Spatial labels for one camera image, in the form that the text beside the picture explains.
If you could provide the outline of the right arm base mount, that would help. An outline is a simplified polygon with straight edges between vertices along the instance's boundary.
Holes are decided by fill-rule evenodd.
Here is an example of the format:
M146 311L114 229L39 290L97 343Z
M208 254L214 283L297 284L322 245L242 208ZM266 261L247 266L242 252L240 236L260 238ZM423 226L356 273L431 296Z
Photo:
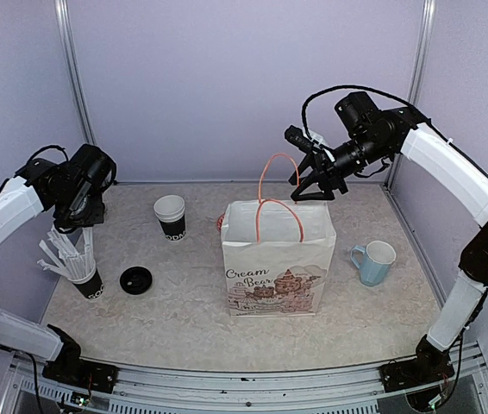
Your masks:
M385 392L395 392L452 377L454 368L449 349L440 351L424 336L413 358L388 362L379 368L379 373Z

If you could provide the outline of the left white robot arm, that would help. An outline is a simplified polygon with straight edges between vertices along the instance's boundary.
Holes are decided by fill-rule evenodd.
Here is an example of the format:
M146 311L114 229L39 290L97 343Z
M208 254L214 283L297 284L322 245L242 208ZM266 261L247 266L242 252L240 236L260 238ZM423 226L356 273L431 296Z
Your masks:
M104 221L103 194L114 184L116 163L99 147L82 145L59 164L33 153L15 175L0 186L0 245L22 225L48 210L53 212L49 239L41 249L53 260L49 270L76 283L97 275L92 228ZM69 277L71 270L82 275ZM51 361L73 384L83 382L89 366L72 350L77 343L55 328L18 317L0 308L0 347Z

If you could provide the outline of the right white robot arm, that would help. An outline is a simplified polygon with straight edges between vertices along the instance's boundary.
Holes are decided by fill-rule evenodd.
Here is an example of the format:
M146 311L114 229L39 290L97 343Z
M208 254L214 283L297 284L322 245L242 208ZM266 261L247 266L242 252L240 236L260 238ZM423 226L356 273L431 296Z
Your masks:
M289 179L296 188L292 200L332 200L335 191L347 192L346 177L401 154L450 191L479 226L460 254L454 287L426 335L431 348L446 352L474 319L488 292L488 178L417 110L378 110L347 100L335 110L350 136L337 148L307 137L302 128L290 126L285 131L285 139L305 154Z

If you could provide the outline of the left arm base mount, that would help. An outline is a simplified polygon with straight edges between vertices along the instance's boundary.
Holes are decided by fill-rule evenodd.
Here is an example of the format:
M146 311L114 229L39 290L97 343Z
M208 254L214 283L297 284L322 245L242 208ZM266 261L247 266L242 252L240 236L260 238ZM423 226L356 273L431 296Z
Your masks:
M81 358L81 347L62 329L48 325L55 332L62 347L54 361L47 361L42 376L69 386L111 394L118 375L118 367Z

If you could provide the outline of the white paper takeout bag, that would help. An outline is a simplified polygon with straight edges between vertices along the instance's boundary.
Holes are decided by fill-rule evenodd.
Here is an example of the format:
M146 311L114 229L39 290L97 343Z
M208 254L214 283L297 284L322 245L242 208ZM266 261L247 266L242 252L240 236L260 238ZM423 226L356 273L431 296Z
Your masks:
M232 318L316 314L337 239L327 201L258 191L228 204L219 229Z

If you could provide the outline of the stack of black paper cups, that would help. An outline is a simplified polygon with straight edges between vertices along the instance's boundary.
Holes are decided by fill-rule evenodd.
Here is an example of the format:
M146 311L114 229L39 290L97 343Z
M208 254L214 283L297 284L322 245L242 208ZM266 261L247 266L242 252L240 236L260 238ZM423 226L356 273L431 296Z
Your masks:
M153 211L167 240L177 242L185 237L185 201L182 197L166 195L159 198L153 205Z

